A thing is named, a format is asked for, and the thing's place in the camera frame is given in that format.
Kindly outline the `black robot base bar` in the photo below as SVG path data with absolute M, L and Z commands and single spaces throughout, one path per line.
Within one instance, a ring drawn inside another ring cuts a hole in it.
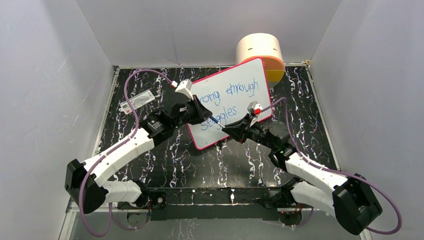
M 279 187 L 156 188 L 149 199 L 154 221 L 261 219 L 298 224 L 306 208 Z

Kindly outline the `pink-framed whiteboard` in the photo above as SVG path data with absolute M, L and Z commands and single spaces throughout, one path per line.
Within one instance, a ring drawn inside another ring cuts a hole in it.
M 263 108 L 271 105 L 271 96 L 260 57 L 227 68 L 192 84 L 191 92 L 213 113 L 222 125 L 241 120 L 248 105 L 257 101 Z M 228 137 L 211 119 L 188 126 L 196 149 L 203 150 Z

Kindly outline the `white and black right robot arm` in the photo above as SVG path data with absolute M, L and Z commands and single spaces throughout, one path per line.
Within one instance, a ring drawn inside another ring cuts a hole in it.
M 300 203 L 317 208 L 357 236 L 383 212 L 361 175 L 346 176 L 308 160 L 295 148 L 285 123 L 273 121 L 264 128 L 246 114 L 241 120 L 225 125 L 222 131 L 237 142 L 252 140 L 269 148 L 268 156 L 274 166 L 295 176 L 281 188 L 281 199 L 286 206 Z

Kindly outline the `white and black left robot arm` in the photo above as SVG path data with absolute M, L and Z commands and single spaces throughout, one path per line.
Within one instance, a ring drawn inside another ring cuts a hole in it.
M 92 213 L 107 203 L 127 202 L 137 208 L 148 206 L 150 191 L 141 181 L 110 181 L 110 177 L 138 156 L 171 138 L 177 128 L 201 124 L 212 115 L 197 96 L 186 103 L 175 104 L 170 113 L 163 109 L 154 110 L 128 136 L 99 155 L 83 162 L 77 159 L 69 162 L 65 190 L 83 214 Z

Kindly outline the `blue marker cap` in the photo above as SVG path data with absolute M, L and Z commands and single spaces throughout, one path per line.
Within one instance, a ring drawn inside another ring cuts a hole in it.
M 210 116 L 209 117 L 214 123 L 216 123 L 216 124 L 218 124 L 219 123 L 219 121 L 215 118 L 215 117 L 213 117 L 213 116 Z

